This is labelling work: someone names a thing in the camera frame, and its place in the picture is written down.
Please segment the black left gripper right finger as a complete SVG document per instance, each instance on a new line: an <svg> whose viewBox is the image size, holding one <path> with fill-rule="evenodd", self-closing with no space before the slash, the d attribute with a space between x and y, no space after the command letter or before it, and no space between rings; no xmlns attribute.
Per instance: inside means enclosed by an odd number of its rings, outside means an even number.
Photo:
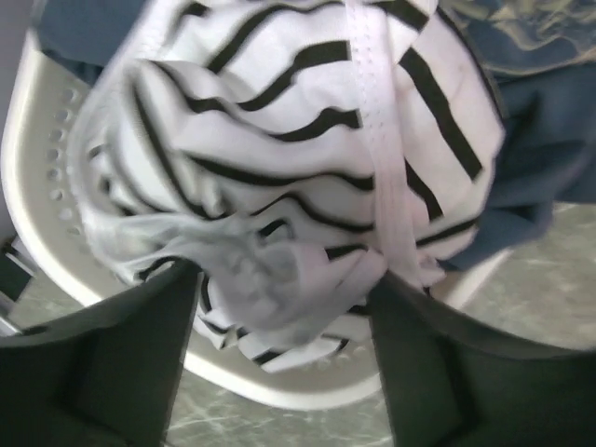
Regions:
<svg viewBox="0 0 596 447"><path fill-rule="evenodd" d="M392 274L368 308L397 446L591 446L595 354L502 332Z"/></svg>

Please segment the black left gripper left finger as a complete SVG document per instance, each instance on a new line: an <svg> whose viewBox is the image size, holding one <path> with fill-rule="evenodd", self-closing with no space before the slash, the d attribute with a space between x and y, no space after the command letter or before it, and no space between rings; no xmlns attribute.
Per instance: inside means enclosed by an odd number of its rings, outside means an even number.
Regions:
<svg viewBox="0 0 596 447"><path fill-rule="evenodd" d="M195 269L1 339L4 446L159 446L196 311Z"/></svg>

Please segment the red white striped top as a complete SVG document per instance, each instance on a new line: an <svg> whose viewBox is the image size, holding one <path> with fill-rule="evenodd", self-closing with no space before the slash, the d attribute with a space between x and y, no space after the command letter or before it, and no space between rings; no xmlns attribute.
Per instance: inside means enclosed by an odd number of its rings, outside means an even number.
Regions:
<svg viewBox="0 0 596 447"><path fill-rule="evenodd" d="M93 254L199 268L196 330L268 373L370 335L475 237L504 139L436 1L154 1L90 92L67 171Z"/></svg>

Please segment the navy blue printed top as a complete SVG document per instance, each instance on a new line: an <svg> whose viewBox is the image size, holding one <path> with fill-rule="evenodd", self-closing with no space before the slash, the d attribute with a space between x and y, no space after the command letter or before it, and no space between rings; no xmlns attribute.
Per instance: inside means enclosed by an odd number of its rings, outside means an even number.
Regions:
<svg viewBox="0 0 596 447"><path fill-rule="evenodd" d="M507 138L466 270L542 237L558 202L595 200L595 5L591 1L449 1L501 92Z"/></svg>

